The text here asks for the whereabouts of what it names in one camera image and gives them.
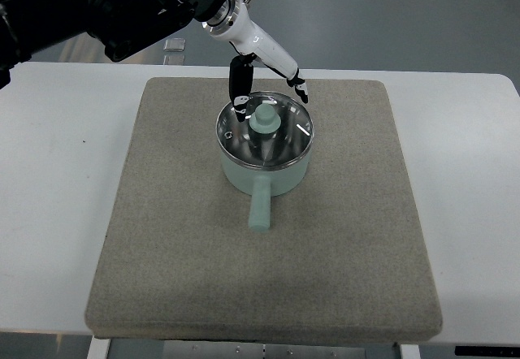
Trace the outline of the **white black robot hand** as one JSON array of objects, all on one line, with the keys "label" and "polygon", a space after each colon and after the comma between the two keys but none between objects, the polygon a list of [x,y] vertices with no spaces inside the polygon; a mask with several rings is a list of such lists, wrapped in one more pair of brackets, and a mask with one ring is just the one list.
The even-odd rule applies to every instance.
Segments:
[{"label": "white black robot hand", "polygon": [[230,43],[237,52],[237,56],[230,62],[228,92],[238,121],[242,122],[246,117],[254,77],[253,61],[263,63],[285,78],[302,102],[309,101],[306,81],[297,62],[250,19],[245,1],[227,0],[202,27],[215,40]]}]

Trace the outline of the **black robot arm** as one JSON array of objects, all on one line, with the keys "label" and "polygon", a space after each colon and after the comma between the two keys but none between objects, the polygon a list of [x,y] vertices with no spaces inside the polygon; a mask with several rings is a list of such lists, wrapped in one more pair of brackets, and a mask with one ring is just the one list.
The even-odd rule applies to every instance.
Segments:
[{"label": "black robot arm", "polygon": [[1,0],[1,85],[44,49],[83,32],[120,62],[187,26],[212,18],[226,0]]}]

